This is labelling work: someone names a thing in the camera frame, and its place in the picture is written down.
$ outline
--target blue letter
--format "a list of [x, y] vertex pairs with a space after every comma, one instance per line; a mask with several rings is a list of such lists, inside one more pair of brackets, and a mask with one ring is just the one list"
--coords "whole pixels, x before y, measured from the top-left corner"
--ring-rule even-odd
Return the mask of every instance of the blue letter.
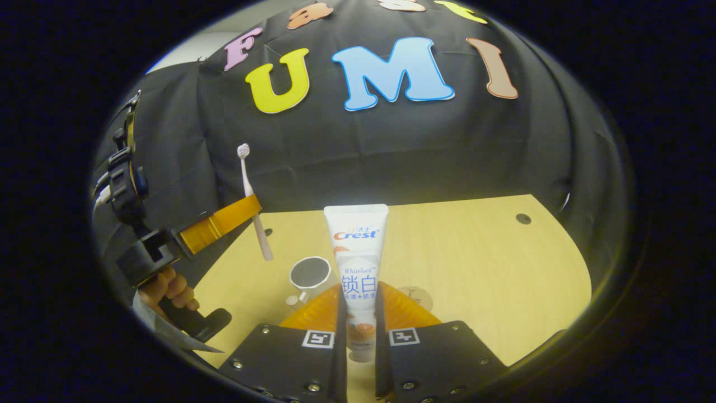
[[378, 97], [368, 92], [369, 80], [390, 102], [398, 99], [400, 83], [407, 74], [410, 85], [405, 91], [409, 100], [449, 100], [455, 91], [444, 81], [432, 58], [428, 38], [398, 39], [387, 62], [362, 46], [350, 47], [333, 55], [332, 60], [343, 66], [348, 84], [347, 110], [374, 107]]

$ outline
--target pink letter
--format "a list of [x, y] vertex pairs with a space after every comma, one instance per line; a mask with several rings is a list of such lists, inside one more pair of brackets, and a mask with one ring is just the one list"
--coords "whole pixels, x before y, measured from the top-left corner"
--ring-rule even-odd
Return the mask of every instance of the pink letter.
[[226, 66], [224, 66], [225, 72], [229, 71], [232, 67], [246, 59], [247, 54], [243, 51], [251, 49], [253, 46], [253, 37], [260, 35], [262, 32], [263, 29], [261, 27], [256, 27], [224, 47], [226, 50]]

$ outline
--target orange letter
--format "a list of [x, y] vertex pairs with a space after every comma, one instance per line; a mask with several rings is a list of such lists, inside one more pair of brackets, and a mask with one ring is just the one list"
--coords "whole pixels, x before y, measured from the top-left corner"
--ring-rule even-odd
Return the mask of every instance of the orange letter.
[[512, 86], [510, 76], [507, 74], [505, 63], [502, 61], [502, 51], [499, 47], [475, 38], [468, 38], [468, 43], [473, 45], [485, 62], [488, 69], [488, 91], [498, 98], [513, 100], [517, 98], [517, 88]]
[[395, 11], [425, 11], [425, 7], [419, 5], [415, 0], [378, 0], [380, 5], [389, 10]]
[[325, 3], [315, 3], [310, 6], [306, 6], [295, 13], [291, 14], [289, 19], [289, 29], [296, 29], [302, 27], [309, 22], [325, 17], [326, 15], [333, 12], [333, 9], [329, 9]]

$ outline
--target yellow letter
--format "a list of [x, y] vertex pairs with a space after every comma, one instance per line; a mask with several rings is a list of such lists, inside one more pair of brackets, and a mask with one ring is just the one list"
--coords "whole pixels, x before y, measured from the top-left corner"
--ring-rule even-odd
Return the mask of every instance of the yellow letter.
[[479, 23], [481, 23], [481, 24], [487, 24], [487, 23], [488, 23], [488, 22], [485, 21], [484, 19], [481, 19], [480, 17], [474, 16], [474, 15], [473, 15], [473, 14], [475, 13], [474, 11], [468, 10], [468, 9], [466, 9], [466, 8], [463, 7], [463, 6], [458, 6], [457, 4], [451, 3], [451, 2], [449, 2], [449, 1], [436, 1], [435, 3], [442, 4], [443, 6], [446, 6], [447, 9], [449, 9], [449, 10], [452, 11], [453, 13], [455, 13], [455, 14], [457, 14], [457, 15], [459, 15], [459, 16], [463, 16], [463, 17], [465, 17], [466, 19], [472, 19], [473, 21], [477, 21], [477, 22], [479, 22]]
[[261, 112], [279, 113], [298, 105], [306, 97], [309, 92], [309, 73], [306, 71], [304, 56], [308, 52], [306, 48], [296, 49], [279, 59], [280, 63], [289, 68], [291, 76], [291, 89], [283, 95], [276, 95], [271, 86], [269, 72], [274, 68], [273, 64], [257, 67], [246, 75], [246, 82], [251, 85], [253, 101]]

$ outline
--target cable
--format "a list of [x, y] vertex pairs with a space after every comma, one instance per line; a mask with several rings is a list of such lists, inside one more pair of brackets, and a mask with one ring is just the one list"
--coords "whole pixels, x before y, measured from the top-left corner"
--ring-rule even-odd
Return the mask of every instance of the cable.
[[105, 186], [105, 188], [102, 189], [102, 191], [100, 192], [100, 196], [97, 197], [97, 201], [95, 201], [95, 207], [92, 209], [92, 215], [95, 214], [95, 211], [97, 211], [97, 207], [98, 207], [100, 204], [106, 204], [106, 203], [107, 203], [107, 201], [110, 199], [110, 195], [111, 195], [111, 194], [112, 194], [112, 192], [110, 191], [110, 187], [109, 187], [109, 186]]
[[107, 181], [109, 180], [109, 178], [110, 178], [109, 172], [104, 172], [103, 175], [100, 176], [100, 178], [97, 180], [97, 184], [95, 184], [95, 188], [92, 190], [92, 198], [95, 198], [97, 196], [97, 190], [101, 186], [105, 185], [107, 183]]

